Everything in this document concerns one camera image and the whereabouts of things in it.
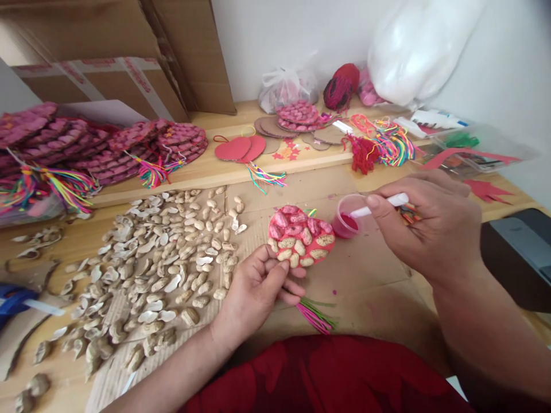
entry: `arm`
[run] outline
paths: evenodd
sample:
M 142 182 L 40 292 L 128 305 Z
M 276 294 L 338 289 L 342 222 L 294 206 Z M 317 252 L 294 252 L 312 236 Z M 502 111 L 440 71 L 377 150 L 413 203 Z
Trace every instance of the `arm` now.
M 422 219 L 406 227 L 384 199 L 406 192 Z M 441 171 L 414 174 L 369 196 L 390 249 L 433 287 L 461 386 L 479 411 L 504 395 L 551 403 L 551 352 L 522 318 L 480 256 L 480 208 L 467 185 Z
M 289 305 L 298 304 L 305 291 L 287 278 L 288 272 L 288 261 L 278 262 L 267 245 L 257 248 L 238 267 L 214 321 L 103 412 L 177 411 L 208 383 L 237 347 L 264 324 L 276 298 Z M 306 271 L 297 268 L 291 270 L 291 274 L 304 277 Z

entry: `white paintbrush handle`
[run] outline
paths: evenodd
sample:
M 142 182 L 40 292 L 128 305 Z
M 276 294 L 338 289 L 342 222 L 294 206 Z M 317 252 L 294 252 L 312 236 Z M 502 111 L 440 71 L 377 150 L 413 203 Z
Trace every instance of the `white paintbrush handle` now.
M 402 205 L 405 205 L 409 202 L 409 197 L 408 197 L 408 194 L 406 194 L 405 192 L 401 192 L 399 194 L 388 197 L 386 200 L 390 202 L 394 207 L 398 207 L 398 206 L 401 207 Z M 364 206 L 363 208 L 352 211 L 350 213 L 350 216 L 352 218 L 360 218 L 362 216 L 370 215 L 370 214 L 371 214 L 371 209 L 369 209 L 369 206 Z

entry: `person's left hand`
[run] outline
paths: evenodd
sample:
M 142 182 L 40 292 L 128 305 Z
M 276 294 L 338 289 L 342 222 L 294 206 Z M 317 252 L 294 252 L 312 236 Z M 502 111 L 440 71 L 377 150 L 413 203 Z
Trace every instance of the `person's left hand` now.
M 220 313 L 211 324 L 214 338 L 237 348 L 262 327 L 277 298 L 297 305 L 306 291 L 287 277 L 289 272 L 299 278 L 306 276 L 304 268 L 289 271 L 289 262 L 279 262 L 268 245 L 258 247 L 235 272 Z

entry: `small plastic cup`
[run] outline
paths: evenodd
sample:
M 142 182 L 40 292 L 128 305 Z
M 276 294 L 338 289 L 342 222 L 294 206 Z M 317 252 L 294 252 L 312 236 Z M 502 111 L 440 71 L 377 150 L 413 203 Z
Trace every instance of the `small plastic cup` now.
M 350 213 L 367 205 L 364 195 L 352 194 L 343 197 L 337 205 L 333 218 L 333 231 L 339 238 L 349 239 L 359 233 L 367 232 L 368 216 L 352 218 Z

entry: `blue object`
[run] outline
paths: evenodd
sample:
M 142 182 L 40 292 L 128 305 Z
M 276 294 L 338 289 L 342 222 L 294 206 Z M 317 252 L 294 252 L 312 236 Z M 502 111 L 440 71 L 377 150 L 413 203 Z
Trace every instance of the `blue object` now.
M 23 304 L 27 299 L 36 299 L 38 293 L 13 284 L 0 284 L 0 330 L 6 325 L 8 320 L 30 307 Z

